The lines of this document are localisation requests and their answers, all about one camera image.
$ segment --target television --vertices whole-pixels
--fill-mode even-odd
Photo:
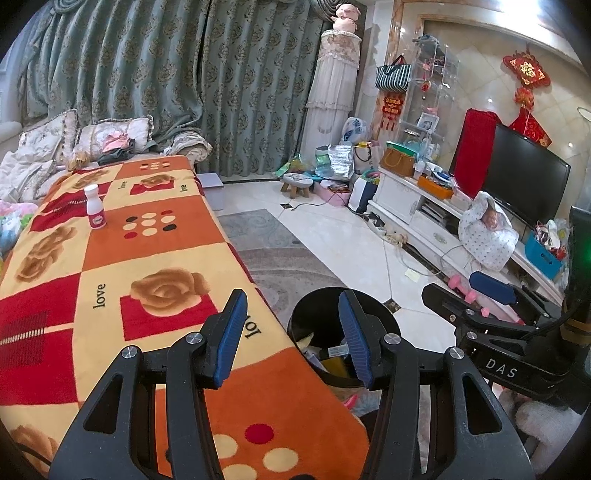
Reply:
[[[533,228],[556,216],[569,173],[570,165],[550,150],[497,124],[482,190]]]

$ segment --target white plastic bottle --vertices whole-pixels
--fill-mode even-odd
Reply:
[[[90,228],[103,228],[107,224],[105,219],[105,208],[103,202],[99,198],[99,186],[96,183],[88,185],[84,188],[84,193],[88,201],[86,202],[86,213]]]

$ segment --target tile floor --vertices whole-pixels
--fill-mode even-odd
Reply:
[[[358,216],[344,207],[318,205],[311,194],[291,200],[281,193],[281,182],[232,183],[224,187],[225,208],[218,215],[266,209],[285,225],[314,255],[348,287],[364,291],[381,302],[394,299],[401,307],[395,313],[403,337],[418,348],[444,352],[455,345],[453,327],[432,313],[421,301],[423,287],[439,282],[432,275],[417,281],[407,277],[408,267],[428,271],[408,253],[377,237]],[[284,209],[289,203],[296,210]]]

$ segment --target pink label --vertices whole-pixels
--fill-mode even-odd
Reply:
[[[105,211],[102,210],[99,213],[95,213],[94,215],[89,215],[88,221],[90,222],[90,228],[104,227],[107,223],[105,220]]]

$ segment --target pink pig toy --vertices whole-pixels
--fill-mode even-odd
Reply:
[[[355,20],[360,16],[359,9],[351,4],[340,4],[336,9],[336,17],[331,17],[333,28],[335,30],[343,30],[350,33],[355,33],[357,25]]]

